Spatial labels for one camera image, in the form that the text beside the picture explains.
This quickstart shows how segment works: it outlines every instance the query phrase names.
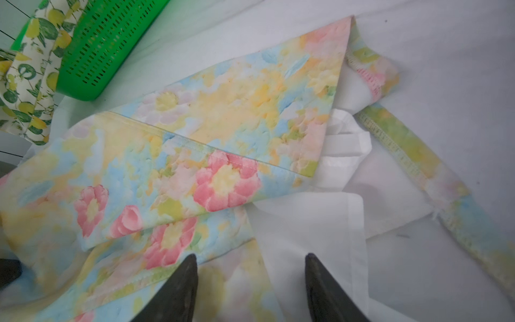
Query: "stitched seam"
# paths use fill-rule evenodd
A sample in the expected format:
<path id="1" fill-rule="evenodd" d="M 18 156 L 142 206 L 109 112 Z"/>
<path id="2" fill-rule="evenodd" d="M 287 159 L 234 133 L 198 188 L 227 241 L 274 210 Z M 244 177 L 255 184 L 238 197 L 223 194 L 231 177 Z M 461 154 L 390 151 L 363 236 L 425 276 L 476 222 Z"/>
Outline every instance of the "stitched seam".
<path id="1" fill-rule="evenodd" d="M 181 139 L 182 141 L 185 141 L 185 143 L 180 143 L 180 142 L 178 142 L 177 144 L 178 144 L 179 146 L 190 148 L 190 149 L 192 149 L 192 150 L 195 150 L 195 151 L 197 151 L 197 152 L 203 153 L 203 154 L 205 154 L 205 155 L 207 155 L 208 153 L 207 153 L 207 152 L 205 152 L 205 151 L 201 151 L 201 150 L 199 150 L 199 149 L 196 147 L 196 145 L 197 145 L 197 144 L 198 144 L 198 145 L 206 146 L 206 147 L 208 147 L 209 149 L 212 149 L 212 151 L 216 151 L 216 150 L 218 150 L 218 151 L 222 151 L 222 152 L 225 152 L 225 153 L 229 153 L 229 154 L 232 154 L 232 155 L 234 155 L 234 156 L 239 156 L 239 157 L 242 157 L 242 158 L 245 158 L 245 159 L 248 159 L 248 160 L 254 160 L 254 161 L 259 162 L 259 163 L 261 163 L 261 164 L 266 164 L 266 165 L 269 165 L 269 166 L 273 166 L 273 167 L 275 167 L 275 168 L 278 168 L 278 169 L 281 169 L 281 170 L 287 171 L 287 172 L 289 173 L 289 175 L 295 175 L 295 176 L 299 176 L 299 177 L 303 177 L 303 178 L 311 178 L 311 177 L 303 176 L 303 175 L 301 175 L 301 174 L 298 174 L 298 173 L 296 173 L 296 172 L 293 172 L 293 171 L 291 171 L 291 170 L 289 170 L 289 169 L 282 168 L 282 167 L 280 167 L 280 166 L 276 166 L 276 165 L 273 165 L 273 164 L 270 164 L 270 163 L 267 163 L 267 162 L 264 162 L 264 161 L 260 161 L 260 160 L 251 159 L 251 158 L 248 158 L 248 157 L 240 156 L 240 155 L 234 154 L 234 153 L 232 153 L 232 152 L 227 152 L 227 151 L 225 151 L 225 150 L 222 150 L 222 149 L 219 149 L 219 148 L 216 148 L 216 147 L 212 147 L 211 145 L 207 145 L 207 144 L 205 144 L 205 143 L 201 143 L 201 142 L 198 142 L 198 141 L 192 140 L 192 139 L 190 139 L 190 138 L 183 137 L 182 135 L 175 134 L 175 133 L 173 133 L 173 132 L 170 132 L 170 131 L 167 131 L 167 130 L 164 130 L 164 129 L 158 128 L 158 127 L 156 127 L 156 126 L 154 126 L 154 125 L 150 125 L 150 124 L 147 124 L 147 123 L 143 123 L 143 122 L 141 122 L 141 121 L 134 120 L 133 118 L 130 118 L 130 117 L 127 117 L 127 116 L 124 116 L 124 115 L 118 114 L 118 113 L 116 113 L 116 112 L 107 111 L 107 112 L 100 113 L 99 115 L 104 114 L 104 113 L 105 113 L 105 115 L 106 115 L 106 116 L 109 116 L 109 117 L 110 117 L 111 119 L 113 119 L 113 120 L 118 120 L 118 118 L 117 118 L 117 117 L 113 117 L 113 116 L 111 116 L 109 113 L 113 113 L 113 114 L 119 115 L 119 116 L 121 116 L 121 117 L 123 118 L 123 119 L 121 119 L 121 120 L 120 120 L 121 122 L 124 122 L 125 124 L 127 124 L 127 125 L 129 125 L 129 126 L 135 125 L 135 126 L 139 127 L 139 128 L 140 128 L 141 130 L 143 130 L 143 131 L 153 132 L 153 133 L 155 133 L 155 134 L 162 134 L 163 132 L 173 134 L 173 135 L 174 135 L 174 138 L 179 138 L 179 139 Z M 216 159 L 218 159 L 218 160 L 223 160 L 222 158 L 218 158 L 218 157 L 216 157 L 216 156 L 213 156 L 213 158 L 216 158 Z M 244 166 L 244 165 L 243 165 L 243 164 L 241 164 L 241 163 L 237 163 L 237 162 L 231 162 L 231 163 L 238 164 L 238 165 L 240 165 L 241 167 L 244 167 L 244 168 L 251 168 L 251 167 L 249 167 L 249 166 Z"/>

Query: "pink flower print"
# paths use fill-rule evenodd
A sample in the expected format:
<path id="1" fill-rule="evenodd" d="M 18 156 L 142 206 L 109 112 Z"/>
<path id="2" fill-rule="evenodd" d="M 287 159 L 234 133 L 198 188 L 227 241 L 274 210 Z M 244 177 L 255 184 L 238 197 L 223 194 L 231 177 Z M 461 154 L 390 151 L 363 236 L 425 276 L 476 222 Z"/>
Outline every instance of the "pink flower print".
<path id="1" fill-rule="evenodd" d="M 89 311 L 86 313 L 82 313 L 75 317 L 74 322 L 93 322 L 95 318 L 95 311 Z"/>
<path id="2" fill-rule="evenodd" d="M 101 184 L 87 187 L 80 192 L 80 199 L 73 203 L 77 211 L 77 223 L 82 236 L 89 237 L 96 225 L 103 219 L 109 192 Z"/>
<path id="3" fill-rule="evenodd" d="M 125 206 L 109 230 L 111 237 L 120 238 L 143 229 L 140 210 L 137 206 Z"/>
<path id="4" fill-rule="evenodd" d="M 155 227 L 150 236 L 152 244 L 143 254 L 147 260 L 146 269 L 177 263 L 181 253 L 192 242 L 195 225 L 197 217 Z"/>
<path id="5" fill-rule="evenodd" d="M 196 174 L 193 200 L 213 212 L 245 204 L 261 187 L 258 162 L 217 150 Z"/>
<path id="6" fill-rule="evenodd" d="M 351 18 L 345 18 L 325 27 L 307 33 L 304 37 L 304 47 L 310 54 L 316 57 L 330 57 L 347 50 Z"/>

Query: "folded fabric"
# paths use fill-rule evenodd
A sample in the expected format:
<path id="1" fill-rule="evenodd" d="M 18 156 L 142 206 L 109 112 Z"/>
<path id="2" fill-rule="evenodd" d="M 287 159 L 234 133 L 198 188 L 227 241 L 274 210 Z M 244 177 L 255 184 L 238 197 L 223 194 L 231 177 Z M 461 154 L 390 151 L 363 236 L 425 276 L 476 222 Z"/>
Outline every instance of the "folded fabric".
<path id="1" fill-rule="evenodd" d="M 88 0 L 44 0 L 13 61 L 0 61 L 0 130 L 48 142 L 64 50 Z"/>
<path id="2" fill-rule="evenodd" d="M 228 209 L 308 189 L 347 51 L 381 93 L 397 81 L 349 17 L 90 116 L 2 178 L 24 265 L 2 305 L 64 292 L 33 320 L 128 320 L 195 253 L 199 320 L 282 320 L 246 214 Z"/>
<path id="3" fill-rule="evenodd" d="M 431 199 L 406 176 L 376 138 L 344 191 L 359 194 L 365 207 L 365 236 L 402 227 L 435 211 Z"/>

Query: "white fabric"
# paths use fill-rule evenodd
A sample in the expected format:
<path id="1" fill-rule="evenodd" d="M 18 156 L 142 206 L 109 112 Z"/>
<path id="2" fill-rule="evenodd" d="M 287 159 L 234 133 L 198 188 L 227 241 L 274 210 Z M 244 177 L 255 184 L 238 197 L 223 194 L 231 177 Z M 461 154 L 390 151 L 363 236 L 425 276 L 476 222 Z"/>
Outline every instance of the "white fabric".
<path id="1" fill-rule="evenodd" d="M 372 152 L 344 191 L 363 198 L 367 238 L 404 226 L 434 209 L 428 196 L 375 138 L 372 138 Z"/>
<path id="2" fill-rule="evenodd" d="M 309 252 L 322 261 L 354 303 L 368 312 L 361 197 L 305 192 L 254 205 L 246 207 L 250 224 L 287 320 L 311 321 L 304 282 L 304 257 Z"/>
<path id="3" fill-rule="evenodd" d="M 313 186 L 317 191 L 342 191 L 371 149 L 370 133 L 349 113 L 333 110 Z"/>

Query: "yellow flower print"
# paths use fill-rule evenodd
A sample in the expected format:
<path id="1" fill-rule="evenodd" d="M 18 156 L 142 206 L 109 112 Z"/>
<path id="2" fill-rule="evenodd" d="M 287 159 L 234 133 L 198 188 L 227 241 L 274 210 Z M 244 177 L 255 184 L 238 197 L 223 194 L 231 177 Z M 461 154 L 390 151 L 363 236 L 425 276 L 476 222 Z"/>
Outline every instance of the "yellow flower print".
<path id="1" fill-rule="evenodd" d="M 167 111 L 177 106 L 177 95 L 173 92 L 164 92 L 156 98 L 156 110 Z"/>

